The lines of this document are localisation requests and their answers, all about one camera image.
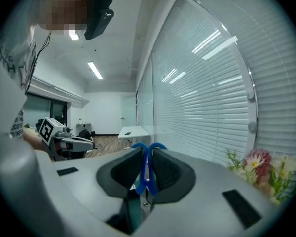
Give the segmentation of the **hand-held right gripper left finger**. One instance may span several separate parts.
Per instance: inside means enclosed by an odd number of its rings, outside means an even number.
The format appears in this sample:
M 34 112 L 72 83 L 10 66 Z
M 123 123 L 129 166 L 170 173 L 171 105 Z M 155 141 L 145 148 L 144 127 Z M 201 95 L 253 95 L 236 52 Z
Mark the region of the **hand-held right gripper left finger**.
M 96 179 L 104 192 L 114 198 L 125 198 L 141 172 L 143 149 L 129 153 L 101 166 Z

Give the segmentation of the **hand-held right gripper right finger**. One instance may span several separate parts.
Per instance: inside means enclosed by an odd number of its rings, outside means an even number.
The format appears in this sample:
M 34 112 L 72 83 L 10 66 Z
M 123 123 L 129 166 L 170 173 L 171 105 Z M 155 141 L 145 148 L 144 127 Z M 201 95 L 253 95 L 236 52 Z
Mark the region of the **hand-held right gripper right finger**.
M 152 150 L 152 170 L 156 177 L 155 204 L 175 203 L 183 199 L 194 187 L 195 171 L 183 161 L 161 149 Z

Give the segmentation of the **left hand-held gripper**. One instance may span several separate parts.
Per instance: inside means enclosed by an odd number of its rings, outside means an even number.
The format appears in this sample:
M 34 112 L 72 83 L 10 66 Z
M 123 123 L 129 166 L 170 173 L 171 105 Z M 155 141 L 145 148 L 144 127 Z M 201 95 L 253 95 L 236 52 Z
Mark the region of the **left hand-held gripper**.
M 48 146 L 48 154 L 53 161 L 64 161 L 78 158 L 79 153 L 86 153 L 94 148 L 94 142 L 73 136 L 69 127 L 54 118 L 46 117 L 38 134 Z

